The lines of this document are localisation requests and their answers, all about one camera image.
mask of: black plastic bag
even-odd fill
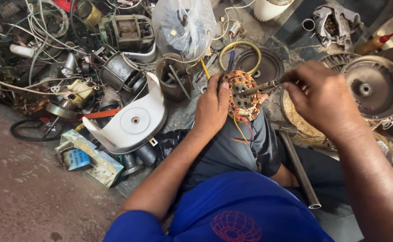
[[[155,139],[158,145],[155,146],[157,149],[157,156],[154,166],[157,167],[178,144],[186,137],[190,129],[185,130],[174,130],[165,134],[156,134]]]

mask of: red bottle cap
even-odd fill
[[[388,40],[391,39],[392,36],[393,36],[393,33],[390,34],[390,35],[384,35],[384,36],[380,37],[379,41],[381,43],[386,43]]]

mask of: glue bottle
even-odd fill
[[[378,48],[383,47],[385,43],[391,39],[392,36],[393,33],[390,35],[374,37],[371,40],[367,41],[366,43],[363,43],[362,45],[356,47],[355,53],[358,55],[366,56],[371,52],[377,50]]]

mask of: brass ring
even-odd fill
[[[224,69],[224,71],[226,71],[226,68],[224,67],[223,63],[222,63],[222,57],[225,54],[225,52],[229,51],[230,49],[232,49],[233,47],[237,47],[240,45],[245,45],[245,46],[249,46],[252,47],[256,53],[258,54],[258,63],[256,63],[255,68],[253,68],[251,71],[247,72],[249,75],[252,75],[253,73],[255,73],[258,70],[259,64],[261,63],[261,51],[259,50],[259,48],[252,42],[249,41],[235,41],[232,42],[231,44],[228,44],[227,46],[225,46],[225,48],[221,51],[221,54],[219,55],[219,62],[221,63],[221,67],[222,69]]]

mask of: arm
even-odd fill
[[[131,193],[118,216],[126,211],[141,210],[162,220],[194,159],[223,127],[227,118],[229,89],[222,83],[216,93],[221,72],[210,78],[207,91],[199,97],[195,124],[171,154]]]
[[[311,61],[285,78],[290,82],[283,87],[297,112],[337,147],[365,238],[393,241],[393,168],[361,118],[344,76]]]

